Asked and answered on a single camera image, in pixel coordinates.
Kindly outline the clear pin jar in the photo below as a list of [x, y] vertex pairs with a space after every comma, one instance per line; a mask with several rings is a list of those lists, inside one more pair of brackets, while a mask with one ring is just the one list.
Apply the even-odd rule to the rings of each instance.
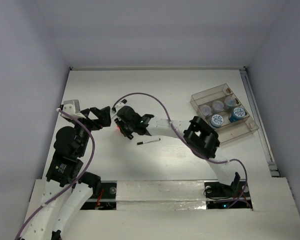
[[236, 103], [236, 98], [233, 97], [233, 96], [227, 96], [225, 99], [224, 99], [224, 110], [225, 111], [229, 111], [231, 110], [232, 108], [234, 108], [237, 103]]

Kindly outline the clear compartment organizer tray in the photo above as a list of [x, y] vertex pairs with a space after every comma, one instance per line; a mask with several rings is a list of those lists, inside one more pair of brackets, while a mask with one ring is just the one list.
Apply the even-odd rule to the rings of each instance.
[[[233, 108], [230, 110], [224, 109], [222, 112], [218, 113], [212, 112], [212, 114], [209, 117], [204, 117], [202, 115], [200, 110], [201, 105], [208, 105], [212, 109], [213, 101], [219, 100], [224, 103], [225, 98], [228, 96], [232, 96], [235, 98], [235, 107], [242, 107], [245, 109], [247, 115], [243, 119], [236, 122], [229, 121], [229, 116]], [[197, 115], [203, 118], [203, 120], [205, 120], [208, 123], [208, 125], [210, 125], [210, 119], [212, 115], [219, 114], [224, 118], [223, 125], [220, 128], [214, 129], [218, 133], [221, 145], [225, 145], [233, 141], [239, 140], [249, 134], [255, 133], [259, 129], [259, 126], [248, 112], [248, 109], [241, 103], [239, 98], [235, 95], [235, 93], [226, 83], [193, 94], [190, 99], [190, 104], [192, 105]]]

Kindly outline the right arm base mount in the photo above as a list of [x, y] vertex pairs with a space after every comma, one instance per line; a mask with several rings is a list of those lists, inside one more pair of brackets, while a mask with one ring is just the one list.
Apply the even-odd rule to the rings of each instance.
[[249, 187], [245, 186], [245, 181], [237, 172], [231, 185], [218, 181], [205, 182], [203, 194], [208, 210], [253, 209]]

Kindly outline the small clear jar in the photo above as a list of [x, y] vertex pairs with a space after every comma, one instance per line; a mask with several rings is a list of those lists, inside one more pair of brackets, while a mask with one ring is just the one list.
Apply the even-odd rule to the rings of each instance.
[[217, 114], [224, 110], [224, 103], [220, 100], [215, 100], [211, 106], [212, 112]]

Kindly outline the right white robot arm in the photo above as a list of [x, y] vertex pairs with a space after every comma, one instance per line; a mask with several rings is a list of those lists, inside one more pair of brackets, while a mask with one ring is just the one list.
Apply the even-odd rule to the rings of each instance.
[[112, 108], [114, 122], [121, 133], [130, 140], [133, 134], [181, 139], [193, 154], [208, 162], [220, 183], [225, 196], [232, 196], [239, 189], [240, 175], [229, 167], [219, 141], [218, 133], [198, 116], [191, 120], [168, 120], [153, 114], [139, 115], [120, 102]]

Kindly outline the purple clip jar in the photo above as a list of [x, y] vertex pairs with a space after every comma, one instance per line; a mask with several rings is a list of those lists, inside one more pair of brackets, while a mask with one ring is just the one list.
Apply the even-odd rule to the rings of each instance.
[[208, 106], [208, 105], [205, 105], [205, 104], [204, 104], [204, 105], [201, 105], [201, 106], [199, 107], [199, 109], [200, 109], [202, 115], [203, 115], [205, 118], [207, 118], [207, 117], [209, 117], [209, 116], [212, 115], [212, 109], [211, 109], [211, 107]]

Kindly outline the black white marker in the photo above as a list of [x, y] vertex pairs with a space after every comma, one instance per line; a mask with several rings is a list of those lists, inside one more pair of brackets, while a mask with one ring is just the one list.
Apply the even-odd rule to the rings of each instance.
[[145, 145], [145, 144], [152, 144], [152, 143], [156, 143], [156, 142], [159, 142], [161, 141], [161, 138], [156, 138], [156, 139], [151, 139], [151, 140], [147, 140], [147, 141], [139, 141], [136, 143], [137, 146], [140, 146], [140, 145]]

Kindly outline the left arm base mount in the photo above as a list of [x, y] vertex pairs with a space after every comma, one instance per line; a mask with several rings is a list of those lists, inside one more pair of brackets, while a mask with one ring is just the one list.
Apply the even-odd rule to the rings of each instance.
[[95, 191], [87, 183], [78, 182], [70, 197], [70, 204], [80, 210], [116, 210], [117, 182], [101, 181]]

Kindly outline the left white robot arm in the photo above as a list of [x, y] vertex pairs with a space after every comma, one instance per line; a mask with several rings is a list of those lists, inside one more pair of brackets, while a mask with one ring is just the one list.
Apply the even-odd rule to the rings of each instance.
[[111, 108], [80, 110], [72, 103], [64, 103], [57, 111], [72, 125], [56, 132], [39, 206], [25, 220], [15, 237], [17, 240], [63, 239], [84, 203], [103, 192], [100, 176], [87, 171], [93, 159], [83, 163], [81, 158], [88, 142], [92, 142], [91, 151], [96, 150], [92, 132], [111, 125]]

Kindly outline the blue white marker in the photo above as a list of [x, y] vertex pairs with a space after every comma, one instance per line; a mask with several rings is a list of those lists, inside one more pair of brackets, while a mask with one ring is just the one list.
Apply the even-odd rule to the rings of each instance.
[[116, 116], [117, 116], [117, 114], [116, 114], [116, 113], [112, 114], [112, 116], [111, 116], [111, 120], [114, 120], [114, 119], [116, 118]]

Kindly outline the blue lid jar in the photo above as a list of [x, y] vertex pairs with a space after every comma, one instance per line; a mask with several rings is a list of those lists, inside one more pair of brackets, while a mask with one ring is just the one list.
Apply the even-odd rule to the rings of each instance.
[[233, 123], [242, 120], [246, 115], [246, 110], [240, 106], [237, 106], [232, 109], [228, 119], [231, 123]]
[[209, 124], [213, 129], [218, 129], [224, 124], [224, 118], [220, 114], [214, 114], [210, 118]]

